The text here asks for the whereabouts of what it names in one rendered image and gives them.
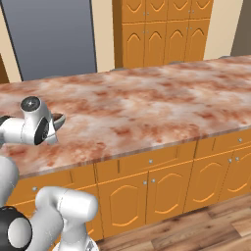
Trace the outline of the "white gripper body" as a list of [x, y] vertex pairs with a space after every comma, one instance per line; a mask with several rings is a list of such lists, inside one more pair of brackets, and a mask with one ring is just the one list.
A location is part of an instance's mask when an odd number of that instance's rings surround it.
[[50, 129], [48, 136], [47, 136], [47, 143], [48, 144], [55, 144], [58, 142], [57, 134], [55, 130]]

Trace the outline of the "orange drawer front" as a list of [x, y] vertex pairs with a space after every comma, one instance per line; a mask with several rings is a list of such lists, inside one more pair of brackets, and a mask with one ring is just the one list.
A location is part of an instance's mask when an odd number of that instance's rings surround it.
[[195, 157], [207, 157], [250, 145], [251, 129], [245, 129], [215, 137], [208, 137], [198, 141]]
[[69, 171], [28, 177], [19, 180], [12, 194], [17, 195], [21, 199], [34, 199], [38, 190], [44, 186], [67, 186], [71, 183], [72, 179]]
[[159, 167], [175, 165], [193, 159], [196, 142], [138, 153], [96, 164], [97, 180], [109, 181], [123, 176], [139, 174]]

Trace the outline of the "grey door panel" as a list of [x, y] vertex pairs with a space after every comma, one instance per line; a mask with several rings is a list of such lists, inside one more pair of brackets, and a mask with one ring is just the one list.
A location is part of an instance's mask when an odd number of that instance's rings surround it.
[[91, 0], [0, 0], [23, 80], [97, 71]]

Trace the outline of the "tall orange cupboard run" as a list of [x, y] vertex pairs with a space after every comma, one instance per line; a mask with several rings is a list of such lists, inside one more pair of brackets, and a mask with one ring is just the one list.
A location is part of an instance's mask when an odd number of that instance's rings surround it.
[[112, 0], [116, 68], [201, 61], [214, 0]]

